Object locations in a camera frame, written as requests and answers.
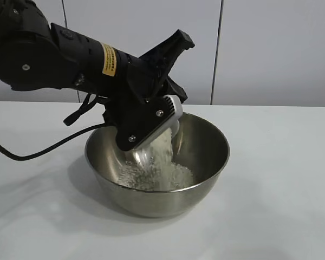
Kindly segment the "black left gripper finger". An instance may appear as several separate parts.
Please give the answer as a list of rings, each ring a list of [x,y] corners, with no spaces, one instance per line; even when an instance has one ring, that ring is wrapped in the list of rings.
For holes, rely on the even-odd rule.
[[[166,79],[166,82],[167,82],[166,94],[175,95],[179,98],[181,103],[184,103],[187,100],[187,94],[184,88],[182,88],[180,85],[174,82],[170,77]]]

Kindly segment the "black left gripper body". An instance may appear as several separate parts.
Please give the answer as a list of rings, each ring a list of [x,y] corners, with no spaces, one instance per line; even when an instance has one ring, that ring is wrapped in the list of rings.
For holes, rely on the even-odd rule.
[[[166,94],[169,73],[183,51],[194,47],[190,36],[178,29],[169,38],[128,64],[126,106],[138,108]]]

